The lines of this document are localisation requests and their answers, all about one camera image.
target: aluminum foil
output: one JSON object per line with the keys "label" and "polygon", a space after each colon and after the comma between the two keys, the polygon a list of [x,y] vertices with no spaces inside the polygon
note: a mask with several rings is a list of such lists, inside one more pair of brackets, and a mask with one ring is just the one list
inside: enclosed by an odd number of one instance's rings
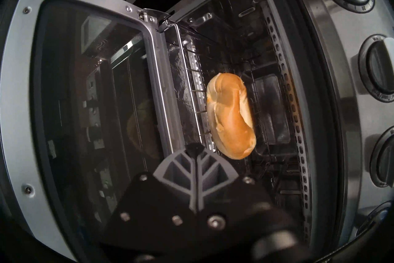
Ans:
{"label": "aluminum foil", "polygon": [[188,75],[184,69],[179,47],[167,43],[167,49],[185,144],[200,142],[195,123],[193,104],[186,83],[186,77]]}

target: oven door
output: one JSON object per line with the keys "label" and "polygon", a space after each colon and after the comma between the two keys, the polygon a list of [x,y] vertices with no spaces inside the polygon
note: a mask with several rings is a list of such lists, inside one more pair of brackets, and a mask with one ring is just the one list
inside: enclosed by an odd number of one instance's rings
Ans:
{"label": "oven door", "polygon": [[184,147],[158,20],[122,0],[19,0],[0,79],[6,167],[33,236],[101,261],[133,176]]}

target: screw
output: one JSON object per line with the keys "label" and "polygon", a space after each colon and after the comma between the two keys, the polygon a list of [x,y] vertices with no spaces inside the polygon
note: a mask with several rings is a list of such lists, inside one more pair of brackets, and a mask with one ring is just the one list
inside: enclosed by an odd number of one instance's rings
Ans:
{"label": "screw", "polygon": [[207,221],[208,227],[213,230],[223,230],[226,227],[226,220],[220,215],[212,215]]}
{"label": "screw", "polygon": [[183,224],[183,220],[180,218],[179,215],[173,216],[173,223],[175,226],[180,226]]}
{"label": "screw", "polygon": [[255,184],[255,180],[249,176],[245,176],[242,181],[244,183],[247,183],[248,185],[254,185]]}
{"label": "screw", "polygon": [[124,221],[124,222],[129,221],[129,220],[130,220],[130,214],[128,214],[127,212],[122,212],[122,213],[121,213],[121,219],[122,219],[122,221]]}

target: bagel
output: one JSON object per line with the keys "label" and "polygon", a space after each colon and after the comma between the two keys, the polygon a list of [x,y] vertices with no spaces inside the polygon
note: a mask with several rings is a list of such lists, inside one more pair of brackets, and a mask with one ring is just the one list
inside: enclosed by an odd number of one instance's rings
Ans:
{"label": "bagel", "polygon": [[235,160],[250,155],[256,145],[246,87],[240,77],[219,73],[208,83],[206,112],[217,148]]}

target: wire rack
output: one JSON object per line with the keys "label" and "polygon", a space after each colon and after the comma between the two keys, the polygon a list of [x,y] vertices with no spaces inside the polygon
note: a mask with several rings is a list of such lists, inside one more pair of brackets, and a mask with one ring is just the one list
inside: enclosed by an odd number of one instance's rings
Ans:
{"label": "wire rack", "polygon": [[[206,83],[208,83],[208,81],[218,73],[235,73],[234,65],[243,64],[247,67],[247,70],[249,70],[248,72],[250,73],[250,77],[252,80],[250,84],[251,88],[249,89],[249,100],[255,119],[256,138],[258,142],[265,145],[267,149],[267,156],[269,158],[268,163],[270,163],[272,156],[269,150],[267,132],[264,125],[264,120],[262,118],[260,101],[258,98],[257,87],[250,62],[241,61],[234,64],[231,60],[231,50],[225,50],[225,47],[221,45],[221,50],[223,50],[223,52],[227,52],[228,55],[222,57],[222,60],[220,62],[221,68],[212,68],[209,71],[203,71],[200,63],[200,56],[202,54],[198,52],[193,41],[194,39],[196,39],[196,37],[198,37],[198,39],[202,40],[208,47],[209,45],[214,45],[216,43],[211,41],[209,38],[198,34],[197,32],[192,32],[191,30],[184,28],[176,22],[166,20],[166,26],[167,29],[174,28],[176,31],[177,41],[173,41],[172,44],[180,48],[180,56],[183,62],[183,68],[186,71],[185,74],[187,75],[186,87],[190,93],[193,107],[193,116],[196,121],[200,142],[211,151],[220,154],[214,141],[212,140],[212,135],[208,123],[208,116],[206,113]],[[180,28],[188,32],[185,37],[181,36]]]}

